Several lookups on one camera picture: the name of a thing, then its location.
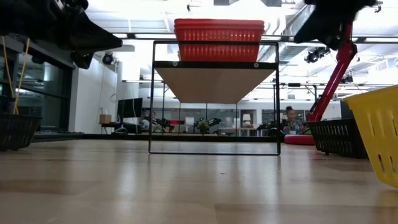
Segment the plastic basket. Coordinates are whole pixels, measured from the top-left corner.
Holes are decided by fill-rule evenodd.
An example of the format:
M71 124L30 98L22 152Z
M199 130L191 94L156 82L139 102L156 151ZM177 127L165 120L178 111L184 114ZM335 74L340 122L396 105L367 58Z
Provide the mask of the plastic basket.
M264 21L176 19L177 40L259 42ZM258 45L180 44L183 61L256 62Z
M398 188L398 85L346 98L373 170Z
M354 119L309 122L315 147L326 154L366 158L366 150Z
M0 114L0 151L28 147L41 117Z

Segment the red basket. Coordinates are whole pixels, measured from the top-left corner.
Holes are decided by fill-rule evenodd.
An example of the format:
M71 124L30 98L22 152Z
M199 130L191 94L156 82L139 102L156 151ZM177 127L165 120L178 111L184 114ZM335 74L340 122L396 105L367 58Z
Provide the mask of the red basket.
M177 40L259 42L264 21L227 19L176 19ZM183 61L255 62L258 45L180 44Z

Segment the cardboard box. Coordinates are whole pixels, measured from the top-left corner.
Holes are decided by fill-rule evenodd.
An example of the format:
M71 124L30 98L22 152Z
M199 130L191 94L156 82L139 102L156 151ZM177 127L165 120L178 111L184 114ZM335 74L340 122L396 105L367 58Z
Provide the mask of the cardboard box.
M99 124L109 124L110 122L112 122L112 115L110 114L99 115Z

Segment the metal frame stand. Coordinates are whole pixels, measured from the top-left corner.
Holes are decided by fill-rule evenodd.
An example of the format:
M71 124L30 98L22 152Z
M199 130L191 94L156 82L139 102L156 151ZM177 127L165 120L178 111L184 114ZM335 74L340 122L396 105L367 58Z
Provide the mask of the metal frame stand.
M215 44L215 45L271 45L276 49L276 56L274 63L265 62L170 62L170 61L155 61L156 45L159 44ZM152 110L154 104L154 78L156 68L216 68L216 69L247 69L248 75L250 70L275 70L275 95L274 99L275 110L280 111L280 93L279 93L279 44L278 42L229 42L229 41L177 41L177 40L156 40L153 43L152 50L152 81L150 85L150 118L152 121ZM277 128L280 129L280 114L276 113ZM148 152L150 154L196 154L196 155L229 155L229 156L279 156L280 155L280 132L276 132L277 149L274 154L249 154L249 153L205 153L205 152L153 152L152 147L152 122L149 123L149 143Z

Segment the shelf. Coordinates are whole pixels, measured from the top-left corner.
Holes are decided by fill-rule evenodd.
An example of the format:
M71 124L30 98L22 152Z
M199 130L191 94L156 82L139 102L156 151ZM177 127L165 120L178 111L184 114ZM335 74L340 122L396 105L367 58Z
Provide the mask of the shelf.
M181 103L235 104L279 67L278 63L155 61L154 68Z

